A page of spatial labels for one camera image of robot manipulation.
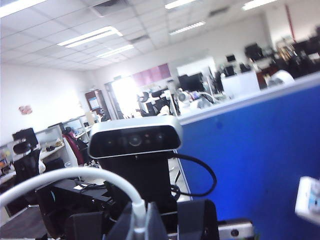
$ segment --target black cable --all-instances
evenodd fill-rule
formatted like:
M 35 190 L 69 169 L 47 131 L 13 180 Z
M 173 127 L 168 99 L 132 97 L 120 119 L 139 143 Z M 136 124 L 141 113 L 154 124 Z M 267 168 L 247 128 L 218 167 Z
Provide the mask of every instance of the black cable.
M 178 174 L 176 175 L 176 177 L 175 177 L 175 179 L 174 179 L 174 183 L 175 183 L 175 184 L 178 182 L 178 179 L 179 179 L 180 175 L 181 175 L 181 171 L 179 170 L 179 171 L 178 171 Z
M 173 198 L 178 201 L 178 199 L 180 198 L 180 195 L 181 195 L 181 191 L 180 191 L 180 188 L 177 186 L 177 185 L 171 185 L 171 192 L 174 192 L 176 193 Z
M 191 162 L 194 162 L 202 167 L 204 167 L 208 172 L 209 174 L 211 175 L 212 177 L 212 180 L 213 180 L 213 183 L 212 183 L 212 186 L 210 187 L 210 189 L 204 193 L 188 193 L 188 192 L 179 192 L 181 195 L 185 195 L 185 196 L 190 196 L 190 197 L 205 197 L 207 196 L 208 194 L 210 194 L 217 186 L 217 177 L 216 177 L 216 174 L 215 172 L 206 164 L 204 163 L 203 161 L 193 157 L 193 156 L 188 156 L 188 155 L 183 155 L 183 154 L 179 154 L 179 153 L 174 153 L 174 152 L 171 152 L 169 153 L 169 158 L 177 158 L 177 159 L 184 159 L 184 160 L 188 160 L 188 161 L 191 161 Z M 175 189 L 171 189 L 172 192 L 174 193 L 178 193 Z
M 97 185 L 95 183 L 91 183 L 89 185 L 85 185 L 85 184 L 82 184 L 82 182 L 80 182 L 78 179 L 74 179 L 74 182 L 75 182 L 76 185 L 82 187 L 82 189 L 80 190 L 81 194 L 86 190 L 97 190 L 97 189 L 105 189 L 105 188 L 107 188 L 107 186 L 104 185 L 104 184 Z

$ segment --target camera lens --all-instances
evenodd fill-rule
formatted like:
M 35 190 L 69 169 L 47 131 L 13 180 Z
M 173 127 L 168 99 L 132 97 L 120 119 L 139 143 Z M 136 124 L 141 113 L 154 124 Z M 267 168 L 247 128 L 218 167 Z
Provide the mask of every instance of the camera lens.
M 114 141 L 112 139 L 107 139 L 105 143 L 107 147 L 111 147 L 114 145 Z
M 156 136 L 155 136 L 155 139 L 158 141 L 158 142 L 162 142 L 164 139 L 165 139 L 165 135 L 163 133 L 158 133 Z
M 142 139 L 139 135 L 132 135 L 129 137 L 129 144 L 131 146 L 137 147 L 142 143 Z

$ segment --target ceiling light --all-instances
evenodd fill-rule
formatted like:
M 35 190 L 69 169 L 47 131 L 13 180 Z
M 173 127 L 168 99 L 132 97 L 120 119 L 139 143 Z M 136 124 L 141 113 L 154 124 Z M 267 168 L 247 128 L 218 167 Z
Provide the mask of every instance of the ceiling light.
M 203 25 L 205 25 L 205 24 L 206 24 L 205 21 L 199 21 L 199 22 L 194 23 L 194 24 L 192 24 L 192 25 L 185 26 L 185 27 L 183 27 L 183 28 L 174 30 L 174 31 L 170 32 L 169 34 L 170 34 L 170 35 L 176 35 L 176 34 L 183 33 L 183 32 L 185 32 L 185 31 L 188 31 L 188 30 L 190 30 L 190 29 L 194 29 L 194 28 L 203 26 Z
M 23 9 L 30 8 L 36 4 L 45 2 L 47 0 L 17 0 L 7 5 L 0 7 L 0 18 L 8 16 L 10 14 L 14 14 Z
M 127 51 L 127 50 L 130 50 L 130 49 L 133 49 L 134 46 L 133 45 L 126 45 L 126 46 L 122 46 L 122 47 L 119 47 L 119 48 L 116 48 L 114 50 L 111 50 L 111 51 L 107 51 L 105 53 L 102 53 L 98 56 L 96 56 L 97 58 L 106 58 L 106 57 L 109 57 L 109 56 L 112 56 L 112 55 L 115 55 L 115 54 L 119 54 L 119 53 L 122 53 L 124 51 Z
M 74 37 L 70 40 L 67 41 L 63 41 L 58 43 L 58 46 L 64 46 L 66 48 L 72 48 L 75 46 L 79 46 L 81 44 L 85 44 L 97 39 L 101 39 L 113 34 L 118 34 L 120 37 L 122 37 L 123 35 L 114 27 L 112 26 L 105 26 L 103 28 L 100 28 L 98 30 L 95 31 L 91 31 L 89 33 L 83 34 L 81 36 L 77 36 Z
M 252 0 L 252 1 L 249 1 L 249 2 L 245 3 L 244 6 L 242 7 L 242 9 L 244 11 L 247 11 L 247 10 L 250 10 L 250 9 L 254 9 L 254 8 L 260 7 L 260 6 L 265 5 L 265 4 L 273 3 L 275 1 L 277 1 L 277 0 Z
M 179 7 L 179 6 L 194 2 L 194 1 L 195 0 L 177 0 L 177 1 L 173 1 L 173 2 L 166 4 L 164 7 L 166 9 L 174 9 L 176 7 Z

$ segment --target wall sign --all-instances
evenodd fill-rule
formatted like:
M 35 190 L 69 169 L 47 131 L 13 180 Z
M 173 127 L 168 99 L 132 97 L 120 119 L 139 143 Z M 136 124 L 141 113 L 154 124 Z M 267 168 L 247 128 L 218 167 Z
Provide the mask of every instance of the wall sign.
M 19 111 L 22 115 L 29 115 L 32 113 L 32 108 L 31 106 L 27 105 L 27 106 L 20 106 L 19 107 Z

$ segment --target cubicle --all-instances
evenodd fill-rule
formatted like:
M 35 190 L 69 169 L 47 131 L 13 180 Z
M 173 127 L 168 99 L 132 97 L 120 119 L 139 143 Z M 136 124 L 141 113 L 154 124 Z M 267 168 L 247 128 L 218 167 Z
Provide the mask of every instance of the cubicle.
M 300 177 L 320 177 L 319 73 L 180 121 L 178 152 L 216 173 L 208 198 L 219 220 L 249 218 L 260 240 L 320 239 L 319 226 L 295 215 Z M 209 174 L 181 162 L 190 191 L 205 192 Z

